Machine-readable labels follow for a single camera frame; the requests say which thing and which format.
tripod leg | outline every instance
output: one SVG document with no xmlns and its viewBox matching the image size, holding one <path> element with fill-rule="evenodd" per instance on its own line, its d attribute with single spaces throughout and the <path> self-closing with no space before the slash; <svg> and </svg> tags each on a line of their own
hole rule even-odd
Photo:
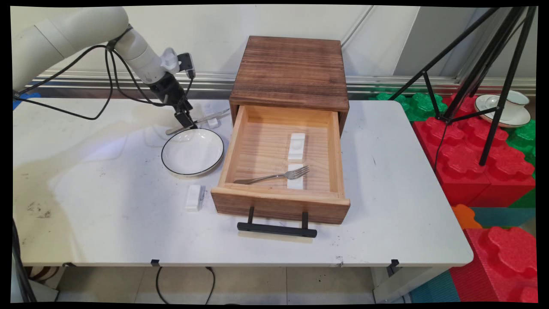
<svg viewBox="0 0 549 309">
<path fill-rule="evenodd" d="M 501 24 L 500 28 L 497 30 L 490 43 L 488 43 L 488 46 L 480 56 L 477 63 L 475 64 L 469 75 L 461 83 L 460 88 L 456 93 L 456 96 L 454 97 L 452 103 L 450 103 L 450 106 L 448 106 L 446 113 L 444 113 L 445 118 L 451 118 L 454 115 L 456 108 L 459 106 L 461 100 L 465 97 L 465 95 L 470 91 L 471 85 L 478 78 L 482 68 L 486 66 L 488 60 L 490 60 L 490 56 L 492 55 L 496 47 L 500 44 L 500 42 L 505 41 L 506 34 L 510 33 L 510 29 L 513 29 L 523 11 L 524 7 L 514 7 L 511 9 L 509 14 L 507 14 L 505 20 Z"/>
<path fill-rule="evenodd" d="M 530 32 L 530 27 L 532 26 L 532 21 L 534 20 L 535 13 L 536 7 L 528 7 L 524 26 L 520 31 L 520 37 L 517 42 L 517 47 L 515 48 L 513 58 L 511 59 L 511 65 L 509 65 L 509 71 L 507 72 L 507 76 L 505 77 L 505 83 L 503 84 L 503 89 L 501 90 L 500 100 L 497 103 L 498 109 L 496 110 L 494 118 L 492 119 L 490 132 L 488 132 L 488 138 L 486 139 L 486 144 L 484 144 L 482 156 L 480 156 L 479 164 L 481 166 L 484 166 L 486 164 L 486 159 L 488 158 L 490 147 L 492 146 L 494 136 L 496 135 L 497 125 L 500 122 L 501 113 L 503 112 L 503 108 L 505 107 L 505 101 L 507 100 L 509 89 L 511 89 L 511 83 L 513 82 L 515 72 L 517 71 L 520 56 L 522 55 L 522 51 L 524 50 L 524 46 L 526 45 L 526 39 L 528 38 L 528 33 Z"/>
<path fill-rule="evenodd" d="M 450 45 L 444 48 L 436 57 L 431 60 L 426 66 L 423 67 L 414 77 L 412 77 L 404 86 L 402 86 L 394 95 L 392 95 L 389 100 L 396 99 L 397 96 L 401 95 L 408 87 L 410 87 L 418 78 L 423 75 L 423 71 L 427 71 L 432 68 L 440 59 L 442 59 L 449 51 L 451 51 L 456 45 L 458 45 L 464 38 L 466 38 L 471 32 L 473 32 L 478 26 L 480 26 L 488 17 L 492 16 L 499 8 L 490 8 L 484 15 L 477 19 L 469 28 L 467 28 L 459 37 L 457 37 Z"/>
<path fill-rule="evenodd" d="M 520 28 L 520 26 L 522 26 L 522 24 L 524 24 L 524 20 L 523 19 L 520 24 L 518 24 L 515 29 L 513 30 L 513 32 L 511 32 L 505 42 L 502 41 L 502 44 L 500 44 L 500 46 L 498 46 L 495 50 L 494 53 L 492 53 L 492 56 L 490 57 L 490 60 L 488 60 L 488 64 L 486 65 L 486 67 L 484 68 L 482 74 L 480 74 L 480 78 L 479 80 L 475 83 L 475 85 L 473 86 L 471 92 L 469 93 L 469 97 L 473 97 L 477 91 L 478 91 L 478 88 L 480 86 L 480 84 L 482 83 L 482 81 L 484 80 L 484 78 L 486 77 L 486 74 L 488 73 L 488 71 L 490 70 L 490 68 L 492 67 L 492 64 L 494 63 L 494 61 L 496 61 L 497 57 L 500 56 L 501 52 L 503 51 L 503 49 L 505 48 L 505 46 L 507 46 L 507 43 L 509 43 L 509 40 L 511 39 L 511 37 L 514 35 L 514 33 Z"/>
<path fill-rule="evenodd" d="M 433 92 L 433 88 L 431 87 L 431 82 L 429 81 L 429 75 L 427 75 L 427 71 L 423 71 L 423 79 L 425 80 L 425 85 L 427 86 L 427 90 L 429 91 L 429 97 L 431 98 L 433 109 L 435 110 L 435 118 L 440 119 L 439 107 L 438 105 L 436 105 L 435 93 Z"/>
</svg>

white cup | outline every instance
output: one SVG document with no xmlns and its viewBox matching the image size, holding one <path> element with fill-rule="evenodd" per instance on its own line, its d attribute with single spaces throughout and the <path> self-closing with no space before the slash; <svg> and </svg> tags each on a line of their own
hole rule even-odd
<svg viewBox="0 0 549 309">
<path fill-rule="evenodd" d="M 486 107 L 492 108 L 496 107 L 497 103 L 500 101 L 500 97 L 489 97 L 486 100 Z M 526 104 L 528 104 L 530 100 L 523 95 L 522 93 L 514 90 L 509 90 L 509 94 L 507 95 L 507 100 L 505 101 L 505 107 L 503 108 L 503 112 L 501 113 L 501 120 L 511 120 L 517 113 L 520 111 L 521 108 L 525 107 Z"/>
</svg>

white table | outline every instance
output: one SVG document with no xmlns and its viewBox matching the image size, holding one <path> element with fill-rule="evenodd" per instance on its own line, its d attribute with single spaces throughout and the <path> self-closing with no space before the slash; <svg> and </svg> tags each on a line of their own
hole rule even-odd
<svg viewBox="0 0 549 309">
<path fill-rule="evenodd" d="M 95 115 L 104 100 L 43 98 Z M 194 100 L 228 107 L 226 100 Z M 228 114 L 214 129 L 228 146 Z M 314 239 L 239 232 L 247 218 L 217 214 L 210 189 L 221 166 L 197 178 L 168 171 L 160 153 L 177 126 L 170 107 L 112 100 L 95 121 L 23 102 L 13 112 L 13 216 L 27 266 L 373 267 L 379 301 L 394 299 L 473 253 L 397 102 L 351 101 L 341 137 L 342 225 L 310 223 Z M 184 210 L 187 186 L 206 187 Z M 298 227 L 299 222 L 254 218 Z M 402 267 L 387 278 L 397 259 Z"/>
</svg>

wooden box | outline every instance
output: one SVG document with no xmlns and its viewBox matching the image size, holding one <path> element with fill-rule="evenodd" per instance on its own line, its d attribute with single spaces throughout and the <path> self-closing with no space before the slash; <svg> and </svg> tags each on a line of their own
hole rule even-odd
<svg viewBox="0 0 549 309">
<path fill-rule="evenodd" d="M 349 101 L 339 41 L 250 36 L 230 98 L 233 134 L 218 187 L 219 213 L 341 224 L 345 198 L 340 133 Z M 275 178 L 288 171 L 292 133 L 305 133 L 304 189 Z"/>
<path fill-rule="evenodd" d="M 349 112 L 341 43 L 310 38 L 250 36 L 229 98 L 233 124 L 239 106 Z"/>
</svg>

white block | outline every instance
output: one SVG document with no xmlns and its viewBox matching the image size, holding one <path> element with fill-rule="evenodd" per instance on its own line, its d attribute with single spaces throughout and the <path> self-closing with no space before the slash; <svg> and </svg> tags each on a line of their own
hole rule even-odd
<svg viewBox="0 0 549 309">
<path fill-rule="evenodd" d="M 219 121 L 217 121 L 217 118 L 209 119 L 208 126 L 210 129 L 217 128 L 219 126 Z"/>
<path fill-rule="evenodd" d="M 215 113 L 210 103 L 207 103 L 206 105 L 204 105 L 202 107 L 202 110 L 204 111 L 204 114 L 206 116 L 209 116 Z M 210 129 L 217 128 L 219 126 L 219 121 L 217 121 L 217 118 L 209 119 L 208 126 L 210 127 Z"/>
<path fill-rule="evenodd" d="M 288 162 L 303 163 L 303 149 L 305 148 L 305 133 L 292 133 Z"/>
<path fill-rule="evenodd" d="M 185 209 L 187 211 L 199 211 L 202 206 L 204 197 L 203 187 L 200 185 L 191 185 L 187 191 L 187 203 Z"/>
<path fill-rule="evenodd" d="M 303 164 L 288 164 L 288 171 L 302 168 Z M 303 190 L 303 177 L 301 176 L 297 179 L 288 179 L 288 189 L 298 189 Z"/>
</svg>

